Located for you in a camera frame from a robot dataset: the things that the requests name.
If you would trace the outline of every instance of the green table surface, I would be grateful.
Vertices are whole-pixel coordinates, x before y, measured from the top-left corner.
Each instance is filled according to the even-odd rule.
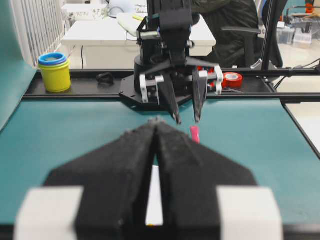
[[[119,101],[22,101],[0,133],[0,224],[13,224],[31,187],[52,168],[162,116],[189,133],[192,102],[182,125],[165,112],[135,111]],[[208,100],[200,142],[252,170],[271,187],[284,224],[320,223],[320,161],[278,100]]]

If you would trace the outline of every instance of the table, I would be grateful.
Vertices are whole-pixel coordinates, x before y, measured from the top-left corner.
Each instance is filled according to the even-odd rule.
[[[135,111],[116,100],[24,100],[0,133],[0,225],[13,224],[27,190],[52,168],[118,138],[154,116],[189,133],[192,102],[182,125],[166,112]],[[284,224],[320,223],[320,161],[279,100],[209,99],[200,142],[251,169],[271,187]]]
[[[61,43],[84,46],[86,69],[132,70],[140,48],[137,41],[128,35],[116,19],[108,17],[100,21],[77,21]],[[202,16],[199,23],[192,27],[190,39],[195,43],[190,50],[191,56],[207,56],[216,45],[216,39]]]

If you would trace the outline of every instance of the teal mat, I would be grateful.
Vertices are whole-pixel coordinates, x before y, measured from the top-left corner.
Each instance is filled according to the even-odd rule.
[[[0,132],[36,73],[22,57],[9,1],[0,0]]]
[[[193,105],[180,107],[189,133]],[[0,133],[0,224],[12,224],[27,190],[49,171],[165,112],[116,101],[23,101]],[[278,100],[208,100],[200,142],[245,165],[271,187],[285,224],[320,223],[320,161]]]

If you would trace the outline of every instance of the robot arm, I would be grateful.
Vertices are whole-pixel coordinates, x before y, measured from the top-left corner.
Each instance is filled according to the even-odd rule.
[[[167,109],[181,123],[179,103],[193,99],[194,118],[200,121],[208,84],[222,92],[223,74],[218,64],[190,57],[192,26],[200,16],[190,0],[148,0],[148,16],[137,29],[140,56],[135,59],[134,89],[142,105]]]

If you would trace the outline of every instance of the red object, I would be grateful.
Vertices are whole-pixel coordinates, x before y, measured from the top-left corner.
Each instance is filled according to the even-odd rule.
[[[312,14],[314,12],[314,8],[313,8],[313,5],[312,3],[306,3],[305,4],[305,13],[306,14]]]
[[[199,138],[199,127],[198,126],[191,126],[190,127],[190,132],[191,132],[191,138],[194,142],[197,144],[200,143],[200,138]]]
[[[225,88],[225,84],[228,88],[240,88],[242,86],[243,79],[243,76],[238,73],[226,72],[223,74],[222,87]]]

